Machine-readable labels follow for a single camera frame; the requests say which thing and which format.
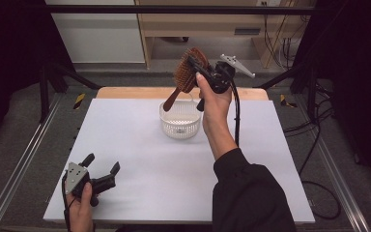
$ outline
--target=black sleeve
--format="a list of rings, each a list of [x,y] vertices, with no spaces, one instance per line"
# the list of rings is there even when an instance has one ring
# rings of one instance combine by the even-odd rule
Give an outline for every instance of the black sleeve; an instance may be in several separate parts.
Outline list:
[[[267,167],[234,149],[214,164],[214,232],[296,231],[285,193]]]

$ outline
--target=white tabletop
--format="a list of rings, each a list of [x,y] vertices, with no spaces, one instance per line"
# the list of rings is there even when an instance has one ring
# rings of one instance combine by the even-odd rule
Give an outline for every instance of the white tabletop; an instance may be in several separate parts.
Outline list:
[[[69,162],[94,153],[91,178],[121,170],[93,219],[111,223],[204,223],[212,219],[217,182],[214,157],[202,128],[187,140],[166,136],[158,107],[165,100],[94,99]],[[228,117],[234,134],[235,107]],[[240,147],[251,163],[264,164],[282,186],[296,223],[315,222],[272,101],[241,101]],[[62,222],[61,177],[43,219]]]

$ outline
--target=black cable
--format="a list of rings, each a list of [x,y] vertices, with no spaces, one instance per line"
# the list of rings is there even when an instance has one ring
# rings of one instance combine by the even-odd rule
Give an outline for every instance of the black cable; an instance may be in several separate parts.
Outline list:
[[[329,108],[327,110],[325,110],[323,113],[321,113],[321,115],[318,116],[317,119],[319,119],[319,122],[323,122],[324,120],[327,119],[328,116],[332,115],[332,112],[330,112],[330,114],[324,116],[326,113],[328,113],[330,110],[332,110],[333,108]],[[288,132],[293,132],[293,131],[299,131],[300,129],[302,128],[305,128],[309,125],[311,125],[312,123],[310,121],[306,121],[305,123],[299,125],[299,126],[296,126],[296,127],[291,127],[291,128],[287,128],[287,129],[284,129],[284,133],[288,133]],[[311,131],[313,130],[315,127],[312,127],[311,129],[307,129],[307,130],[304,130],[300,133],[297,133],[297,134],[291,134],[291,135],[286,135],[285,137],[292,137],[292,136],[295,136],[295,135],[299,135],[299,134],[302,134],[304,132],[307,132],[307,131]]]
[[[68,171],[66,171],[65,175],[62,177],[62,196],[63,196],[63,203],[65,205],[65,210],[63,212],[63,215],[65,217],[66,227],[68,228],[68,231],[71,231],[71,218],[70,218],[70,211],[69,211],[69,208],[71,206],[68,205],[68,200],[66,199],[66,191],[65,191],[65,182],[67,178],[68,178]]]
[[[289,55],[289,53],[291,51],[291,44],[292,44],[291,43],[291,38],[284,38],[284,42],[282,44],[282,54],[284,55],[284,58],[287,61],[293,61],[295,59],[295,56],[296,56],[296,55],[291,55],[291,56]]]
[[[284,19],[282,20],[281,24],[279,25],[279,28],[276,30],[277,35],[279,35],[280,31],[282,30],[282,25],[284,24],[287,17],[288,17],[287,15],[284,16]],[[265,46],[267,47],[267,50],[271,53],[272,59],[276,63],[276,65],[278,65],[279,67],[282,67],[282,68],[286,68],[286,67],[284,67],[284,65],[282,65],[278,61],[278,59],[276,59],[275,49],[272,45],[270,35],[268,34],[268,15],[267,14],[264,14],[264,42],[265,42]]]
[[[320,122],[324,121],[325,119],[327,119],[327,117],[329,117],[329,116],[331,116],[331,115],[332,115],[332,113],[330,113],[330,114],[327,115],[326,117],[322,118],[322,120],[321,120]],[[300,135],[300,134],[306,133],[306,132],[308,132],[308,131],[312,131],[312,130],[314,130],[314,129],[315,129],[315,126],[313,126],[313,127],[310,128],[310,129],[303,130],[303,131],[298,132],[298,133],[295,133],[295,134],[285,135],[285,137],[293,137],[293,136],[297,136],[297,135]]]
[[[73,199],[73,201],[71,202],[71,204],[73,204],[73,202],[76,200],[76,197]],[[71,204],[69,204],[69,209],[71,208]]]
[[[329,90],[325,89],[318,81],[316,81],[316,89],[318,91],[317,93],[326,94],[329,98],[332,97],[332,95],[333,95],[332,91],[329,91]]]
[[[234,139],[236,141],[237,146],[240,147],[240,115],[241,115],[241,109],[240,109],[240,97],[238,95],[237,86],[234,82],[234,79],[231,79],[231,90],[234,93],[234,101],[236,104],[236,118],[234,119],[236,121],[236,128],[235,128],[235,135]]]
[[[291,69],[290,66],[289,66],[289,60],[290,60],[290,58],[289,58],[289,50],[290,49],[291,49],[291,39],[289,38],[288,39],[288,48],[287,48],[287,58],[286,58],[286,60],[287,60],[287,69]]]
[[[311,181],[301,181],[303,184],[308,184],[308,185],[314,185],[314,186],[317,186],[325,191],[327,191],[332,197],[333,199],[335,200],[336,202],[336,207],[337,207],[337,210],[336,210],[336,214],[333,215],[333,216],[323,216],[321,214],[318,214],[316,213],[315,211],[312,210],[312,213],[319,217],[319,218],[323,218],[323,219],[337,219],[340,214],[342,213],[342,208],[341,208],[341,204],[339,202],[339,199],[333,194],[333,192],[331,190],[329,190],[328,188],[324,187],[323,185],[321,184],[318,184],[318,183],[315,183],[315,182],[311,182]]]
[[[309,22],[309,19],[307,18],[307,15],[301,15],[301,16],[300,16],[300,20],[301,20],[302,22]]]
[[[319,105],[321,105],[322,103],[324,103],[324,102],[327,102],[327,101],[330,101],[330,97],[331,97],[331,95],[332,95],[332,92],[330,92],[330,91],[328,91],[328,90],[325,90],[318,82],[317,82],[317,93],[318,94],[320,94],[320,92],[322,92],[322,93],[325,93],[325,94],[327,94],[328,96],[323,96],[325,99],[323,100],[323,101],[321,101],[320,103],[319,103]],[[321,113],[321,115],[317,115],[317,118],[322,118],[322,116],[325,114],[325,113],[327,113],[327,111],[329,111],[329,110],[331,110],[332,109],[332,107],[331,108],[329,108],[329,109],[327,109],[327,110],[325,110],[323,113]],[[298,126],[294,126],[294,127],[290,127],[290,128],[286,128],[286,129],[283,129],[283,132],[284,133],[286,133],[286,132],[292,132],[292,131],[298,131],[298,130],[300,130],[300,129],[302,129],[302,128],[304,128],[304,127],[306,127],[306,126],[309,126],[309,125],[311,125],[312,123],[310,122],[310,121],[306,121],[306,122],[304,122],[304,123],[302,123],[302,124],[300,124],[300,125],[298,125]]]
[[[318,139],[319,139],[319,137],[320,137],[320,135],[321,135],[321,122],[323,121],[323,120],[325,120],[327,117],[325,117],[325,118],[323,118],[322,120],[321,120],[321,117],[320,116],[322,116],[322,115],[324,115],[326,112],[328,112],[329,110],[332,110],[332,108],[330,107],[329,109],[327,109],[327,110],[325,110],[322,114],[319,114],[319,109],[320,109],[320,107],[321,107],[321,105],[324,103],[324,102],[329,102],[330,101],[330,99],[325,99],[325,100],[323,100],[323,101],[321,101],[319,104],[318,104],[318,106],[317,106],[317,120],[316,120],[316,125],[315,125],[315,127],[317,127],[318,128],[318,133],[316,134],[316,136],[315,136],[315,141],[314,141],[314,143],[312,144],[312,147],[311,147],[311,149],[309,150],[309,152],[308,152],[308,154],[306,155],[306,159],[305,159],[305,161],[303,162],[303,164],[302,164],[302,166],[301,166],[301,168],[300,168],[300,171],[299,171],[299,175],[301,175],[302,174],[302,171],[303,171],[303,169],[304,169],[304,167],[306,166],[306,164],[308,163],[308,161],[309,161],[309,159],[310,159],[310,157],[311,157],[311,155],[312,155],[312,152],[313,152],[313,150],[314,150],[314,148],[315,148],[315,146],[316,146],[316,144],[318,143]],[[303,184],[308,184],[308,185],[314,185],[314,186],[317,186],[317,187],[319,187],[319,188],[321,188],[321,189],[324,189],[325,191],[327,191],[332,197],[333,197],[333,199],[334,199],[334,201],[336,202],[336,206],[337,206],[337,211],[336,211],[336,213],[333,215],[333,216],[324,216],[324,215],[321,215],[321,214],[319,214],[319,213],[316,213],[314,210],[312,210],[312,213],[315,215],[315,216],[317,216],[317,217],[319,217],[319,218],[323,218],[323,219],[336,219],[336,218],[338,218],[339,216],[340,216],[340,214],[341,214],[341,205],[340,205],[340,202],[339,202],[339,200],[338,200],[338,198],[333,194],[333,192],[331,191],[331,190],[329,190],[328,188],[326,188],[326,187],[324,187],[323,185],[321,185],[321,184],[318,184],[318,183],[315,183],[315,182],[311,182],[311,181],[301,181]]]

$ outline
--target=plastic basket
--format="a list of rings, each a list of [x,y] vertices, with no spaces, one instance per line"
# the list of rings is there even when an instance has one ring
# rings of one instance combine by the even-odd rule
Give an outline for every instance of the plastic basket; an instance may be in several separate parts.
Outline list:
[[[197,110],[197,102],[174,101],[167,112],[164,111],[162,102],[159,106],[161,128],[164,133],[172,138],[187,139],[194,136],[199,128],[201,112]]]

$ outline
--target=hand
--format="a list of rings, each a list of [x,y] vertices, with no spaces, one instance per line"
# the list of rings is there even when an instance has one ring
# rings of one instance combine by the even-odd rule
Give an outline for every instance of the hand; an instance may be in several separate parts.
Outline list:
[[[68,201],[71,231],[73,232],[92,232],[92,185],[86,183],[82,192],[82,198],[75,198],[71,193],[66,195]]]
[[[237,148],[227,123],[231,102],[231,88],[223,94],[216,94],[206,78],[197,73],[197,84],[201,89],[200,98],[205,100],[203,128],[209,139],[215,160],[226,152]]]

